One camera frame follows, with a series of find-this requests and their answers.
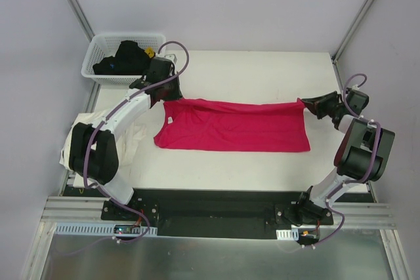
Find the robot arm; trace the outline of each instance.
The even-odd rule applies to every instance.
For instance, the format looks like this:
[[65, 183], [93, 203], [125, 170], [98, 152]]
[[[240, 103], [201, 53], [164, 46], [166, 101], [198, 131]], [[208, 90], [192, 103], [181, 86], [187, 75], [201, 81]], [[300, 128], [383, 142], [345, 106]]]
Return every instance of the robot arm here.
[[[349, 115], [348, 108], [360, 115], [367, 106], [369, 97], [355, 89], [348, 89], [347, 92], [348, 107], [337, 92], [302, 99], [318, 119], [330, 116], [334, 127], [345, 136], [334, 158], [335, 168], [322, 182], [310, 186], [302, 193], [296, 204], [283, 210], [283, 218], [287, 222], [298, 226], [320, 222], [332, 224], [330, 210], [334, 202], [350, 188], [380, 179], [385, 170], [395, 134], [378, 128], [362, 117]], [[379, 141], [375, 145], [377, 129]]]
[[130, 85], [119, 105], [89, 125], [78, 123], [72, 131], [69, 168], [83, 176], [89, 140], [96, 131], [93, 138], [96, 147], [90, 148], [87, 177], [95, 181], [110, 197], [134, 209], [137, 208], [138, 197], [119, 173], [116, 142], [125, 129], [156, 102], [182, 98], [178, 78], [141, 92], [150, 85], [174, 76], [175, 62], [176, 57], [173, 54], [165, 58], [155, 57], [145, 78]]

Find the pink t-shirt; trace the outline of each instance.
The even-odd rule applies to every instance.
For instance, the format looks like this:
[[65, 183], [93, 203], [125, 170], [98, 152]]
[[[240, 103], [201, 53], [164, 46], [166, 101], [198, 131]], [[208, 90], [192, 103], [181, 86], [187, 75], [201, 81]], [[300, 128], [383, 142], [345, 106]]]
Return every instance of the pink t-shirt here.
[[181, 99], [163, 103], [165, 123], [155, 136], [161, 148], [206, 151], [309, 151], [300, 100], [236, 104]]

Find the metal frame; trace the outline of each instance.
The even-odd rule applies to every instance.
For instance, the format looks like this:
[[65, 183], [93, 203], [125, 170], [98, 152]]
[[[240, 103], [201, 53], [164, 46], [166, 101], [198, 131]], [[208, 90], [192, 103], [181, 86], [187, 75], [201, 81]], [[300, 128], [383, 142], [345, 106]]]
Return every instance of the metal frame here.
[[48, 251], [53, 240], [55, 222], [40, 222], [32, 244], [30, 256], [26, 262], [23, 279], [38, 280], [42, 276]]
[[[107, 222], [126, 224], [127, 221], [102, 221], [104, 201], [100, 197], [49, 197], [41, 222]], [[334, 203], [334, 209], [346, 216], [343, 229], [395, 230], [396, 223], [386, 203]], [[341, 217], [334, 214], [334, 225], [322, 229], [337, 228]]]
[[344, 53], [345, 49], [347, 48], [348, 43], [352, 39], [354, 33], [359, 28], [360, 23], [365, 18], [366, 14], [368, 13], [369, 9], [372, 7], [373, 3], [376, 0], [365, 0], [362, 7], [357, 12], [356, 17], [352, 21], [346, 35], [344, 36], [343, 40], [341, 41], [339, 48], [337, 49], [336, 53], [333, 55], [333, 64], [336, 64], [338, 59], [340, 59], [341, 55]]
[[[336, 53], [332, 56], [331, 61], [337, 76], [340, 89], [343, 88], [339, 71], [337, 69], [337, 61], [343, 55], [355, 31], [359, 28], [362, 20], [365, 18], [375, 0], [365, 0], [362, 7], [358, 11], [355, 19], [351, 23]], [[78, 19], [85, 35], [89, 40], [95, 36], [95, 33], [87, 20], [78, 0], [68, 0], [73, 13]], [[94, 83], [89, 99], [84, 108], [86, 112], [91, 112], [95, 108], [98, 98], [100, 85]], [[66, 187], [70, 172], [64, 173], [63, 190]], [[24, 269], [24, 279], [40, 279], [42, 271], [47, 259], [47, 254], [53, 233], [56, 229], [57, 222], [96, 222], [101, 223], [100, 214], [102, 204], [105, 198], [82, 198], [82, 197], [50, 197], [47, 200], [45, 210], [43, 212], [39, 227], [33, 242], [30, 257]], [[404, 256], [402, 246], [400, 244], [396, 224], [390, 207], [387, 204], [380, 203], [336, 203], [335, 209], [346, 215], [344, 229], [368, 229], [381, 230], [381, 236], [385, 250], [387, 252], [388, 261], [395, 279], [412, 279], [406, 257]], [[339, 222], [339, 218], [334, 217], [335, 222]]]
[[381, 237], [394, 280], [413, 279], [413, 275], [408, 268], [406, 255], [402, 250], [398, 231], [381, 230]]

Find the white cloth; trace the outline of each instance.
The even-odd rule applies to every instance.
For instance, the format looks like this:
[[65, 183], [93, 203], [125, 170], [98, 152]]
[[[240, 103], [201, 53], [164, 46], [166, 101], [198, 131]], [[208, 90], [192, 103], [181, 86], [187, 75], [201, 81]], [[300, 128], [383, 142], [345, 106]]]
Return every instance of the white cloth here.
[[[72, 132], [73, 127], [78, 123], [90, 124], [95, 119], [101, 118], [109, 110], [97, 111], [94, 113], [80, 113], [70, 129], [70, 132], [67, 135], [67, 139], [64, 143], [64, 147], [61, 149], [60, 154], [60, 164], [63, 165], [66, 169], [70, 169], [68, 166], [69, 156], [70, 156], [70, 146], [72, 144]], [[138, 142], [146, 136], [146, 125], [141, 124], [139, 119], [136, 119], [129, 128], [125, 130], [123, 135], [117, 140], [117, 154], [119, 166], [127, 166], [133, 162], [133, 158], [136, 154], [138, 147]]]

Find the yellow object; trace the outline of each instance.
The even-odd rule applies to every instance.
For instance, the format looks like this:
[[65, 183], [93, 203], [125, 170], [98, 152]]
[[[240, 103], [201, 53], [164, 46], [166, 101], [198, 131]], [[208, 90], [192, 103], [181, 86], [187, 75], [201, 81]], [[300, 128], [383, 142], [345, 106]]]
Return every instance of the yellow object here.
[[149, 55], [150, 58], [153, 58], [154, 56], [156, 56], [156, 53], [154, 52], [152, 47], [148, 47], [147, 49], [144, 50], [144, 52]]

